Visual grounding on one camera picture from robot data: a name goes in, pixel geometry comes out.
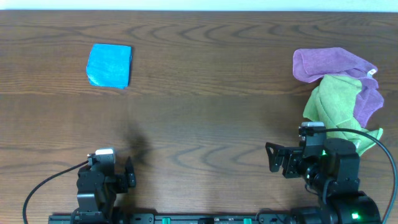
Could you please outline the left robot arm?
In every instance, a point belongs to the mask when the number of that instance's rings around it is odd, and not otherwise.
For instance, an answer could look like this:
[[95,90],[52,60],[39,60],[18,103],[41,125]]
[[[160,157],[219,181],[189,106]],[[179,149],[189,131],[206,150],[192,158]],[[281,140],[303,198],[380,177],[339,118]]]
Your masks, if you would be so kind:
[[78,208],[70,217],[73,223],[128,223],[129,219],[114,205],[118,194],[136,186],[134,166],[126,159],[124,172],[115,173],[114,154],[88,156],[88,164],[78,171]]

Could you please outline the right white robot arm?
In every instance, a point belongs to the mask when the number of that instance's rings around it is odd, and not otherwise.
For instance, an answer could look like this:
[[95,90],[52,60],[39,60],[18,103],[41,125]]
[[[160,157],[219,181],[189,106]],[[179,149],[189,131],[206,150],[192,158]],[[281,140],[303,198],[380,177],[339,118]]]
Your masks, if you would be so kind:
[[265,145],[271,172],[301,177],[318,195],[318,207],[295,208],[286,223],[380,223],[373,199],[359,190],[360,158],[355,145],[324,133],[306,135],[297,147]]

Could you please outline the blue microfiber cloth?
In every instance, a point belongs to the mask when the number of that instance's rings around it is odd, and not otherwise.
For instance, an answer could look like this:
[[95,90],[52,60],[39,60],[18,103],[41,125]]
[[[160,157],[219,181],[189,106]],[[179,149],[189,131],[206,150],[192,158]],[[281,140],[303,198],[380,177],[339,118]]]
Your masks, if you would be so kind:
[[126,45],[94,44],[86,74],[93,86],[124,89],[129,85],[132,47]]

